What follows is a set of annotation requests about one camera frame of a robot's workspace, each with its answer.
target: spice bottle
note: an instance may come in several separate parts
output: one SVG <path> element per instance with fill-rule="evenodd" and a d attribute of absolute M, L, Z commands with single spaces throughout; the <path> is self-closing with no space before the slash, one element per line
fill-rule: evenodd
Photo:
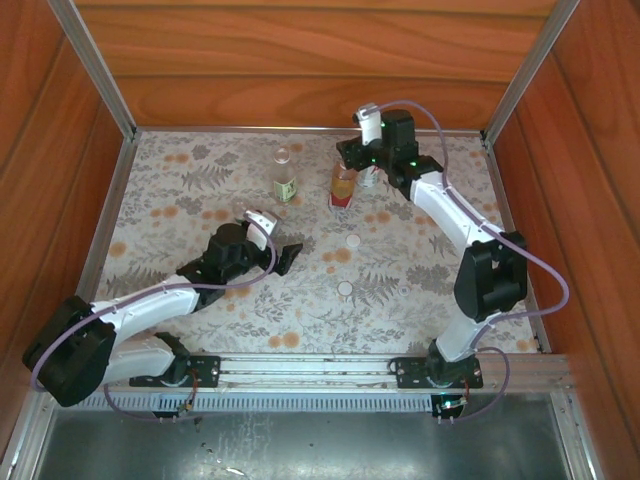
<path fill-rule="evenodd" d="M 356 177 L 358 172 L 347 170 L 344 162 L 340 159 L 333 166 L 331 176 L 331 192 L 329 194 L 329 206 L 334 208 L 349 208 L 353 190 L 356 187 Z"/>
<path fill-rule="evenodd" d="M 288 202 L 298 193 L 296 169 L 290 160 L 289 150 L 285 147 L 276 150 L 271 171 L 273 191 L 280 202 Z"/>

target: floral tablecloth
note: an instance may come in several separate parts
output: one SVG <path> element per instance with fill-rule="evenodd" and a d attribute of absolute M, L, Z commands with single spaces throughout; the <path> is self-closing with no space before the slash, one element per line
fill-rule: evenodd
<path fill-rule="evenodd" d="M 433 220 L 389 187 L 384 174 L 375 187 L 356 187 L 349 210 L 329 210 L 335 144 L 345 138 L 144 132 L 98 298 L 154 284 L 199 256 L 216 228 L 233 221 L 232 205 L 244 202 L 284 220 L 277 245 L 304 243 L 290 273 L 228 291 L 209 308 L 156 330 L 180 336 L 190 350 L 212 352 L 424 352 L 456 311 L 452 289 L 460 259 Z M 436 137 L 420 137 L 420 144 L 421 153 L 441 160 Z M 480 139 L 450 137 L 447 144 L 453 184 L 500 223 Z M 289 147 L 297 166 L 299 193 L 287 205 L 274 199 L 269 181 L 280 146 Z M 346 245 L 349 234 L 360 237 L 357 248 Z M 343 281 L 353 286 L 347 297 L 337 291 Z M 535 351 L 526 319 L 504 322 L 482 343 Z"/>

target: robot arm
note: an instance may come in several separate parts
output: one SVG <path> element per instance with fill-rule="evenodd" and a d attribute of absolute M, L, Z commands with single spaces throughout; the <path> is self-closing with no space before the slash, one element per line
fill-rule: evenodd
<path fill-rule="evenodd" d="M 357 171 L 370 166 L 384 170 L 389 183 L 428 213 L 462 256 L 454 286 L 459 315 L 432 344 L 427 359 L 432 365 L 430 377 L 437 383 L 448 383 L 459 377 L 460 371 L 473 370 L 473 341 L 480 330 L 500 312 L 511 310 L 527 293 L 526 260 L 478 228 L 452 196 L 482 219 L 485 228 L 523 248 L 524 238 L 518 232 L 502 232 L 453 187 L 445 187 L 442 166 L 418 152 L 409 112 L 380 112 L 375 104 L 367 104 L 353 118 L 362 134 L 336 145 L 345 166 Z"/>
<path fill-rule="evenodd" d="M 278 218 L 268 212 L 249 211 L 247 215 L 267 235 L 278 226 Z M 271 262 L 271 250 L 266 246 L 266 237 L 255 225 L 227 223 L 210 238 L 202 256 L 159 285 L 93 304 L 77 296 L 68 298 L 38 333 L 23 355 L 23 363 L 33 371 L 49 346 L 74 325 L 94 312 L 135 300 L 70 335 L 46 359 L 38 380 L 62 406 L 79 403 L 103 383 L 131 377 L 161 377 L 166 384 L 176 384 L 185 376 L 189 362 L 189 352 L 178 339 L 168 334 L 142 340 L 131 337 L 164 320 L 201 310 L 224 295 L 223 289 L 199 285 L 226 285 L 255 266 L 266 270 Z M 284 247 L 273 271 L 285 275 L 301 250 L 302 244 Z M 171 285 L 184 287 L 168 288 Z"/>

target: wooden wall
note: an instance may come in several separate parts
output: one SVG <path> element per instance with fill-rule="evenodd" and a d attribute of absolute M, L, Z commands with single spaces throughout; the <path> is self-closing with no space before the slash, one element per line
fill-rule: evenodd
<path fill-rule="evenodd" d="M 351 126 L 411 98 L 482 129 L 555 0 L 76 3 L 142 126 Z"/>
<path fill-rule="evenodd" d="M 122 143 L 46 0 L 3 2 L 0 125 L 1 457 L 22 352 L 75 291 Z"/>
<path fill-rule="evenodd" d="M 495 145 L 517 227 L 571 284 L 545 326 L 614 479 L 640 478 L 639 52 L 637 2 L 582 0 Z"/>

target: purple cable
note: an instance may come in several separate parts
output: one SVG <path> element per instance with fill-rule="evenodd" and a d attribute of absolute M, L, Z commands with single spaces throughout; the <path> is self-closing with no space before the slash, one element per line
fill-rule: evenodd
<path fill-rule="evenodd" d="M 103 385 L 102 391 L 104 393 L 104 398 L 107 400 L 107 403 L 111 407 L 111 410 L 113 410 L 116 413 L 119 413 L 120 415 L 124 415 L 125 417 L 133 418 L 134 420 L 140 420 L 141 422 L 178 423 L 178 422 L 187 422 L 189 420 L 196 420 L 198 418 L 202 418 L 205 416 L 205 415 L 183 415 L 181 417 L 173 416 L 171 418 L 145 417 L 144 415 L 138 415 L 133 412 L 127 412 L 126 410 L 123 410 L 120 407 L 118 407 L 116 405 L 116 402 L 114 402 L 113 398 L 111 397 L 111 394 L 109 393 L 109 385 L 107 385 L 106 383 Z"/>
<path fill-rule="evenodd" d="M 527 252 L 523 248 L 518 247 L 516 244 L 514 244 L 513 242 L 510 242 L 509 240 L 504 238 L 502 235 L 494 232 L 492 229 L 487 228 L 486 225 L 485 225 L 486 220 L 483 220 L 483 219 L 480 219 L 480 218 L 476 217 L 475 213 L 473 213 L 471 210 L 469 210 L 466 207 L 466 205 L 460 201 L 460 199 L 454 193 L 454 191 L 450 190 L 451 187 L 449 185 L 449 180 L 447 178 L 447 174 L 448 174 L 448 171 L 449 171 L 449 151 L 447 150 L 447 142 L 446 142 L 446 140 L 444 138 L 444 132 L 442 131 L 442 128 L 440 127 L 440 124 L 438 123 L 438 120 L 436 120 L 436 117 L 433 116 L 433 114 L 429 110 L 424 108 L 422 105 L 420 105 L 419 103 L 416 103 L 416 102 L 414 102 L 412 100 L 396 100 L 394 102 L 385 103 L 384 105 L 379 106 L 378 110 L 381 111 L 381 110 L 384 110 L 386 108 L 397 106 L 397 105 L 409 105 L 409 106 L 417 108 L 422 113 L 424 113 L 427 117 L 429 117 L 429 119 L 431 120 L 433 125 L 436 127 L 436 130 L 438 131 L 438 135 L 440 136 L 440 143 L 442 143 L 442 154 L 444 156 L 444 165 L 443 165 L 443 172 L 442 172 L 442 184 L 443 184 L 445 190 L 450 192 L 451 200 L 453 200 L 453 202 L 458 206 L 458 208 L 460 208 L 460 210 L 462 210 L 473 221 L 473 223 L 476 224 L 476 226 L 478 228 L 482 229 L 482 231 L 484 231 L 485 233 L 488 233 L 489 235 L 491 235 L 493 238 L 498 240 L 500 243 L 502 243 L 507 248 L 509 248 L 509 249 L 513 250 L 514 252 L 522 255 L 527 260 L 535 263 L 536 265 L 538 265 L 542 269 L 544 269 L 547 272 L 549 272 L 553 276 L 553 278 L 555 278 L 557 280 L 557 282 L 560 284 L 560 286 L 562 287 L 562 298 L 560 299 L 560 301 L 558 303 L 556 303 L 555 305 L 553 305 L 551 307 L 543 308 L 541 310 L 536 310 L 536 311 L 533 311 L 533 312 L 526 312 L 525 311 L 525 312 L 505 313 L 503 315 L 498 315 L 497 317 L 494 317 L 493 319 L 491 319 L 489 322 L 487 322 L 487 324 L 484 326 L 484 328 L 482 328 L 480 330 L 480 332 L 478 332 L 478 335 L 476 336 L 476 338 L 474 339 L 474 341 L 471 344 L 471 348 L 475 348 L 475 346 L 478 344 L 478 341 L 480 341 L 480 338 L 482 337 L 482 335 L 484 335 L 493 326 L 493 324 L 495 324 L 495 323 L 501 322 L 503 320 L 510 320 L 510 319 L 513 319 L 513 318 L 532 317 L 534 315 L 541 315 L 541 316 L 542 315 L 549 315 L 549 314 L 555 313 L 558 310 L 560 310 L 561 308 L 563 308 L 567 304 L 567 302 L 569 301 L 569 285 L 567 284 L 567 281 L 562 277 L 562 275 L 560 275 L 560 273 L 558 273 L 558 271 L 556 269 L 554 269 L 551 265 L 546 263 L 544 260 L 541 260 L 540 258 L 536 257 L 532 253 Z"/>
<path fill-rule="evenodd" d="M 44 351 L 44 353 L 42 354 L 40 359 L 36 362 L 35 366 L 33 367 L 33 371 L 31 373 L 31 381 L 30 381 L 31 387 L 34 390 L 38 391 L 38 392 L 45 392 L 46 389 L 44 389 L 40 385 L 38 385 L 38 375 L 40 374 L 40 370 L 42 369 L 42 366 L 46 363 L 46 361 L 49 359 L 51 354 L 56 350 L 56 348 L 58 348 L 71 335 L 76 333 L 81 328 L 84 328 L 86 325 L 88 325 L 89 323 L 93 322 L 94 320 L 99 319 L 103 315 L 106 315 L 108 313 L 114 313 L 119 308 L 128 307 L 129 305 L 131 305 L 131 304 L 133 304 L 133 303 L 135 303 L 135 302 L 137 302 L 139 300 L 142 300 L 143 298 L 146 298 L 149 295 L 153 295 L 155 293 L 167 292 L 169 290 L 178 290 L 178 289 L 185 289 L 185 288 L 189 288 L 189 289 L 204 289 L 204 290 L 230 290 L 230 289 L 237 289 L 237 288 L 245 288 L 245 287 L 248 287 L 250 285 L 253 285 L 254 283 L 259 282 L 260 280 L 265 278 L 267 275 L 269 275 L 271 273 L 271 271 L 273 270 L 273 267 L 276 264 L 276 254 L 277 254 L 276 247 L 275 247 L 275 245 L 273 243 L 273 240 L 271 239 L 271 237 L 267 233 L 267 231 L 260 224 L 258 224 L 258 222 L 254 221 L 253 219 L 251 219 L 246 214 L 245 214 L 245 218 L 247 219 L 247 221 L 250 224 L 254 225 L 258 229 L 258 231 L 260 233 L 262 233 L 262 235 L 265 236 L 265 238 L 267 239 L 267 244 L 269 245 L 269 249 L 271 250 L 271 262 L 269 263 L 269 267 L 267 267 L 267 269 L 264 272 L 262 272 L 260 275 L 258 275 L 256 278 L 254 278 L 252 280 L 249 280 L 249 281 L 246 281 L 246 282 L 243 282 L 243 283 L 238 283 L 236 285 L 209 285 L 209 284 L 206 284 L 206 283 L 175 283 L 175 284 L 172 284 L 172 285 L 160 285 L 158 287 L 151 288 L 151 289 L 146 290 L 144 292 L 140 292 L 137 295 L 133 295 L 131 298 L 123 300 L 122 302 L 120 302 L 120 303 L 118 303 L 116 305 L 112 305 L 111 307 L 108 307 L 108 308 L 105 308 L 105 309 L 100 310 L 98 312 L 92 313 L 88 317 L 86 317 L 86 318 L 82 319 L 80 322 L 76 323 L 69 330 L 65 331 L 58 338 L 56 338 L 56 340 L 51 345 L 49 345 L 49 347 Z"/>
<path fill-rule="evenodd" d="M 498 315 L 498 316 L 492 318 L 491 320 L 489 320 L 486 323 L 486 325 L 482 329 L 480 329 L 480 331 L 478 332 L 476 337 L 471 342 L 471 348 L 472 349 L 476 348 L 476 345 L 478 344 L 478 342 L 480 341 L 482 336 L 485 333 L 487 333 L 491 328 L 493 328 L 493 325 L 495 323 L 501 322 L 503 320 L 510 320 L 510 319 L 513 319 L 513 318 L 532 317 L 534 315 L 549 315 L 549 314 L 555 313 L 558 310 L 560 310 L 561 308 L 563 308 L 567 304 L 567 302 L 569 301 L 569 285 L 567 284 L 567 281 L 562 277 L 562 275 L 560 275 L 560 273 L 558 273 L 558 271 L 556 269 L 554 269 L 551 265 L 549 265 L 548 263 L 546 263 L 542 259 L 540 259 L 540 258 L 536 257 L 535 255 L 533 255 L 532 253 L 529 253 L 526 250 L 520 248 L 519 246 L 517 246 L 513 242 L 511 242 L 511 241 L 507 240 L 506 238 L 504 238 L 502 235 L 494 232 L 492 229 L 487 228 L 486 227 L 486 220 L 478 218 L 475 215 L 474 212 L 469 210 L 466 207 L 466 205 L 460 201 L 458 196 L 455 194 L 455 191 L 451 189 L 451 187 L 449 185 L 449 179 L 448 179 L 449 151 L 447 150 L 447 142 L 446 142 L 445 137 L 444 137 L 444 132 L 442 131 L 442 128 L 440 127 L 440 123 L 438 122 L 436 117 L 429 110 L 424 108 L 422 105 L 420 105 L 419 103 L 416 103 L 416 102 L 414 102 L 412 100 L 396 100 L 394 102 L 389 102 L 389 103 L 386 103 L 384 105 L 379 106 L 378 110 L 381 111 L 381 110 L 384 110 L 386 108 L 393 107 L 393 106 L 398 106 L 398 105 L 408 105 L 408 106 L 412 106 L 412 107 L 417 108 L 422 113 L 424 113 L 427 117 L 429 117 L 429 119 L 431 120 L 433 125 L 436 127 L 436 130 L 438 131 L 438 136 L 440 137 L 440 143 L 442 144 L 442 154 L 444 156 L 444 165 L 443 165 L 443 171 L 442 171 L 442 184 L 444 186 L 445 191 L 449 192 L 449 196 L 451 197 L 451 200 L 453 200 L 453 203 L 455 203 L 458 206 L 458 208 L 460 208 L 460 210 L 462 210 L 473 221 L 473 223 L 475 223 L 475 225 L 478 228 L 482 229 L 482 231 L 484 231 L 485 233 L 488 233 L 489 235 L 491 235 L 493 238 L 498 240 L 500 243 L 502 243 L 507 248 L 509 248 L 509 249 L 513 250 L 514 252 L 522 255 L 527 260 L 535 263 L 539 267 L 541 267 L 544 270 L 546 270 L 547 272 L 549 272 L 553 276 L 553 278 L 555 278 L 557 280 L 557 282 L 560 284 L 560 286 L 562 287 L 562 298 L 560 299 L 560 301 L 558 303 L 556 303 L 555 305 L 553 305 L 551 307 L 543 308 L 543 309 L 536 310 L 536 311 L 533 311 L 533 312 L 525 311 L 525 312 L 505 313 L 505 314 L 502 314 L 502 315 Z M 485 352 L 485 351 L 490 351 L 490 350 L 495 351 L 495 352 L 499 353 L 500 355 L 502 355 L 502 358 L 504 359 L 504 362 L 505 362 L 506 373 L 505 373 L 505 378 L 504 378 L 504 383 L 502 385 L 502 388 L 498 392 L 498 395 L 486 407 L 478 410 L 477 412 L 472 413 L 471 415 L 467 415 L 465 417 L 459 418 L 453 423 L 459 423 L 459 422 L 471 420 L 472 418 L 476 418 L 476 417 L 478 417 L 478 416 L 480 416 L 482 414 L 487 413 L 504 396 L 504 394 L 505 394 L 505 392 L 507 390 L 507 386 L 509 385 L 509 379 L 511 377 L 511 368 L 509 366 L 509 358 L 507 357 L 507 355 L 502 350 L 500 350 L 499 348 L 496 348 L 496 347 L 480 348 L 477 351 L 478 352 Z"/>
<path fill-rule="evenodd" d="M 504 368 L 505 368 L 504 382 L 502 382 L 502 387 L 500 388 L 500 391 L 495 396 L 495 398 L 487 404 L 486 407 L 483 407 L 477 412 L 473 412 L 470 415 L 465 415 L 464 417 L 456 418 L 455 420 L 452 419 L 452 421 L 450 422 L 451 425 L 455 425 L 456 423 L 460 423 L 460 422 L 466 422 L 467 420 L 471 420 L 473 418 L 477 418 L 481 415 L 489 413 L 489 411 L 498 404 L 500 399 L 504 397 L 504 394 L 507 391 L 507 386 L 509 385 L 509 379 L 511 378 L 511 365 L 509 365 L 509 357 L 507 357 L 507 354 L 504 353 L 502 350 L 500 350 L 498 347 L 484 347 L 484 348 L 478 349 L 478 352 L 479 353 L 488 352 L 490 350 L 493 350 L 494 352 L 499 353 L 502 356 L 502 359 L 504 360 Z"/>

